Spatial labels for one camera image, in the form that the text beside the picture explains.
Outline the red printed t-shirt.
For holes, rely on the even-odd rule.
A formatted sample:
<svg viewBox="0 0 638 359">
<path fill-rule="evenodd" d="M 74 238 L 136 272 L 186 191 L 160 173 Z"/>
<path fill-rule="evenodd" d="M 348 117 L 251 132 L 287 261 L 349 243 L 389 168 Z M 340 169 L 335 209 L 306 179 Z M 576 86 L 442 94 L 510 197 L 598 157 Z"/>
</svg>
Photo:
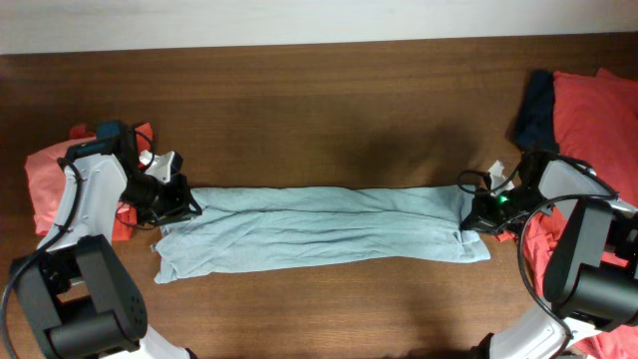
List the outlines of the red printed t-shirt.
<svg viewBox="0 0 638 359">
<path fill-rule="evenodd" d="M 600 178 L 637 207 L 637 81 L 599 69 L 595 76 L 554 72 L 553 125 L 559 152 L 591 164 Z M 566 225 L 558 209 L 527 228 L 523 255 L 542 296 L 545 267 Z M 637 358 L 637 326 L 583 339 L 575 346 L 595 358 Z"/>
</svg>

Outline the folded salmon pink shirt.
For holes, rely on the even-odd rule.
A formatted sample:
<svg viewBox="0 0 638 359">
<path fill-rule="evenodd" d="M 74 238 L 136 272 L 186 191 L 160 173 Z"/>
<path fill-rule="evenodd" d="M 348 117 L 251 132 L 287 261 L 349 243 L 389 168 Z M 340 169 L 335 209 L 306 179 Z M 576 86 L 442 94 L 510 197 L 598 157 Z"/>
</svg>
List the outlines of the folded salmon pink shirt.
<svg viewBox="0 0 638 359">
<path fill-rule="evenodd" d="M 29 195 L 34 208 L 35 232 L 43 236 L 53 225 L 62 198 L 66 177 L 57 159 L 70 146 L 84 140 L 69 140 L 29 155 L 25 163 Z"/>
</svg>

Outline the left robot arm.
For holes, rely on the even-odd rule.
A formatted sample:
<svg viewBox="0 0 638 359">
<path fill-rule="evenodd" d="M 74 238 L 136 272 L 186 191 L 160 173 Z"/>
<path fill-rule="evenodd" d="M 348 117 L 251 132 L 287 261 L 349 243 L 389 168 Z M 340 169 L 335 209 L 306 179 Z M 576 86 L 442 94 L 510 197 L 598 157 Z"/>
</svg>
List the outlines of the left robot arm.
<svg viewBox="0 0 638 359">
<path fill-rule="evenodd" d="M 139 132 L 120 121 L 57 160 L 65 189 L 55 221 L 31 254 L 13 261 L 2 306 L 15 294 L 47 358 L 195 359 L 148 322 L 146 304 L 112 248 L 117 210 L 159 227 L 202 213 L 175 152 L 140 158 Z"/>
</svg>

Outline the dark navy garment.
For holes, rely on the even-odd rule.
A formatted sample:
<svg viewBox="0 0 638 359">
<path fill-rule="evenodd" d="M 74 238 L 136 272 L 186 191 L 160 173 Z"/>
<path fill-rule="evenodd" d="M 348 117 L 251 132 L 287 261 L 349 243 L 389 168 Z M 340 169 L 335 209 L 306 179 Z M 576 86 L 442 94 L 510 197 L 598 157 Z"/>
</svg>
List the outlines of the dark navy garment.
<svg viewBox="0 0 638 359">
<path fill-rule="evenodd" d="M 512 132 L 513 143 L 523 151 L 559 152 L 553 125 L 553 83 L 553 74 L 545 70 L 533 71 L 529 77 Z"/>
</svg>

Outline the grey t-shirt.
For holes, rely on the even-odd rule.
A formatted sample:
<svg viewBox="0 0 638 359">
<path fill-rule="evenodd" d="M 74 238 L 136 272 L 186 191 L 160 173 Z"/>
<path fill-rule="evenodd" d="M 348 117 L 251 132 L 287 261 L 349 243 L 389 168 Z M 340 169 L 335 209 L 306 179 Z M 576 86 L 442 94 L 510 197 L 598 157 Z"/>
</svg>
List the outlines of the grey t-shirt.
<svg viewBox="0 0 638 359">
<path fill-rule="evenodd" d="M 385 257 L 490 258 L 479 235 L 461 228 L 472 198 L 454 185 L 201 187 L 192 194 L 202 214 L 160 230 L 158 284 Z"/>
</svg>

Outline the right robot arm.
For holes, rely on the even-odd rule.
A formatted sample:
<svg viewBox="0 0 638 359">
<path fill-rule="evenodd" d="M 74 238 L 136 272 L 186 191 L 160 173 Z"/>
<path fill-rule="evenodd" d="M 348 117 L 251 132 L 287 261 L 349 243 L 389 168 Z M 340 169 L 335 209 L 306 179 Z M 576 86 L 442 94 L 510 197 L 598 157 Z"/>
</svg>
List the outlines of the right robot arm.
<svg viewBox="0 0 638 359">
<path fill-rule="evenodd" d="M 549 151 L 530 151 L 503 179 L 477 172 L 484 182 L 459 189 L 472 196 L 464 230 L 530 236 L 540 213 L 559 209 L 567 218 L 535 292 L 524 256 L 519 273 L 534 306 L 507 329 L 488 334 L 473 358 L 563 358 L 569 346 L 637 323 L 637 209 L 585 161 Z"/>
</svg>

